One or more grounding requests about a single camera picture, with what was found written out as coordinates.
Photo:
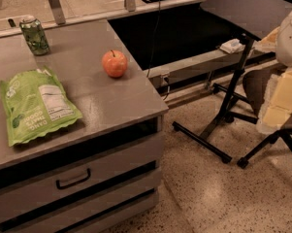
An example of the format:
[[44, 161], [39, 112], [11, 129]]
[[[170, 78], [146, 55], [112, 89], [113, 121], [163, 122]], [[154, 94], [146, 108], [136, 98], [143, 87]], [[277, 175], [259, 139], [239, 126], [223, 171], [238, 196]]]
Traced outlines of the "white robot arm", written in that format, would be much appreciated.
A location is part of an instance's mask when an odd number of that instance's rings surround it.
[[287, 69], [280, 76], [271, 75], [267, 82], [257, 122], [263, 134], [292, 128], [292, 11], [277, 31], [276, 60]]

